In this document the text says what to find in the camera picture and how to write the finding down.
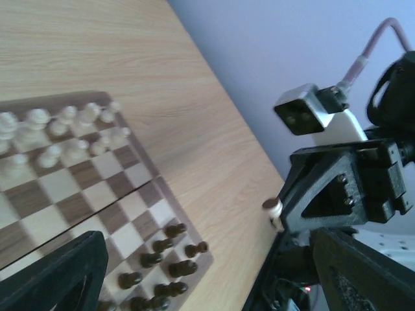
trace light wood tabletop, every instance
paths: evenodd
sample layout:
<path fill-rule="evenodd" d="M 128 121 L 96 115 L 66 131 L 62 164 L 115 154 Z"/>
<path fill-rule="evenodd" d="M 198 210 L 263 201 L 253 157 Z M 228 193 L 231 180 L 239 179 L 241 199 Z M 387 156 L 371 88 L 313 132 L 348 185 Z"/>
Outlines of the light wood tabletop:
<path fill-rule="evenodd" d="M 282 180 L 163 0 L 2 1 L 0 98 L 107 91 L 214 263 L 182 310 L 240 310 Z"/>

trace wooden table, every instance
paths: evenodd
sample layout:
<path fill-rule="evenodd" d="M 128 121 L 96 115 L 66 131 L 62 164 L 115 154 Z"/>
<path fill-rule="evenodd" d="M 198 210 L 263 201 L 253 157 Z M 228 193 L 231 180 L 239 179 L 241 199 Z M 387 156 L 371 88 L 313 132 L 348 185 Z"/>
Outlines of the wooden table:
<path fill-rule="evenodd" d="M 1 100 L 97 89 L 124 104 L 215 257 L 182 310 L 240 310 L 274 238 L 260 206 L 282 180 L 169 5 L 2 1 L 0 45 Z"/>

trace gray wall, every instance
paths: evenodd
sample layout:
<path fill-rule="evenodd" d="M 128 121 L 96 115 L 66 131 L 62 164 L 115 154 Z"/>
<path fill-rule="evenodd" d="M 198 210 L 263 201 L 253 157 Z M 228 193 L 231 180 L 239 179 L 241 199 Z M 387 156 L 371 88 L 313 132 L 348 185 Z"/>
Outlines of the gray wall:
<path fill-rule="evenodd" d="M 272 112 L 282 92 L 307 82 L 337 83 L 386 17 L 399 19 L 415 47 L 413 0 L 169 2 L 283 177 L 289 155 L 312 140 L 293 136 Z M 388 30 L 351 90 L 351 110 L 364 127 L 369 125 L 365 105 L 377 79 L 402 52 Z M 414 219 L 412 211 L 370 227 L 408 233 Z"/>

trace chessboard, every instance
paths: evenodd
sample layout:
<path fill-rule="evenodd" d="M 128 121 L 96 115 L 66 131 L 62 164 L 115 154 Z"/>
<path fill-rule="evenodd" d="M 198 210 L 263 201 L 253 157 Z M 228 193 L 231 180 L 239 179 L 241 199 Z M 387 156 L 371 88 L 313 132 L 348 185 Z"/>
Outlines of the chessboard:
<path fill-rule="evenodd" d="M 90 103 L 99 107 L 98 115 L 86 112 Z M 27 126 L 30 111 L 44 109 L 51 116 L 43 129 L 29 129 L 30 135 L 36 134 L 35 139 L 10 138 L 9 128 L 0 118 L 0 140 L 9 140 L 0 155 L 0 280 L 86 231 L 100 231 L 109 255 L 100 310 L 131 310 L 133 297 L 159 297 L 154 289 L 163 284 L 170 289 L 179 285 L 184 288 L 180 293 L 163 294 L 169 298 L 168 310 L 178 310 L 213 257 L 129 130 L 122 110 L 111 110 L 113 103 L 105 92 L 0 103 L 0 112 L 16 116 L 16 135 L 20 127 Z M 61 121 L 66 107 L 75 107 L 77 114 L 73 120 L 62 121 L 64 133 L 57 135 L 52 123 Z M 88 122 L 80 126 L 77 118 Z M 106 144 L 98 143 L 102 137 L 108 137 Z M 79 147 L 80 141 L 88 147 Z M 92 146 L 98 144 L 99 151 L 93 151 Z M 48 154 L 51 146 L 61 150 L 56 159 Z M 21 155 L 25 161 L 16 161 Z M 47 157 L 46 162 L 40 161 L 42 156 L 43 160 Z M 188 260 L 195 271 L 172 277 L 172 265 Z M 132 273 L 128 286 L 120 286 L 123 273 Z"/>

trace wooden chessboard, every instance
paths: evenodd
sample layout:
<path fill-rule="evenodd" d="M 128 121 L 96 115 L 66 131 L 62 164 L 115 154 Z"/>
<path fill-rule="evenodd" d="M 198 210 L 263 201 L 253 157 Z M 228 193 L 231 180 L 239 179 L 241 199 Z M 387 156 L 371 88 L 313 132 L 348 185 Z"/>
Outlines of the wooden chessboard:
<path fill-rule="evenodd" d="M 81 92 L 1 103 L 1 111 L 19 120 L 33 108 L 47 109 L 54 116 L 65 106 L 82 109 L 88 102 L 105 107 L 112 101 L 105 92 Z M 98 156 L 86 152 L 79 160 L 61 158 L 53 168 L 40 168 L 34 161 L 52 144 L 64 150 L 73 139 L 89 143 L 113 128 L 128 126 L 120 113 L 113 123 L 97 120 L 81 130 L 71 126 L 56 137 L 47 129 L 35 143 L 12 143 L 0 156 L 0 168 L 8 157 L 27 154 L 29 164 L 15 179 L 0 175 L 0 280 L 15 274 L 56 248 L 89 230 L 101 231 L 106 239 L 109 262 L 101 300 L 114 301 L 118 310 L 129 310 L 134 296 L 150 299 L 157 284 L 187 283 L 189 290 L 171 298 L 169 310 L 178 310 L 213 261 L 211 254 L 197 255 L 198 270 L 174 279 L 167 267 L 187 260 L 184 247 L 202 241 L 195 227 L 160 176 L 137 138 L 130 135 L 122 145 L 110 146 Z M 163 252 L 163 261 L 152 268 L 140 265 L 139 255 L 152 253 L 152 243 L 166 238 L 163 228 L 185 223 L 187 232 L 174 239 Z M 138 271 L 143 281 L 129 290 L 117 284 L 120 273 Z"/>

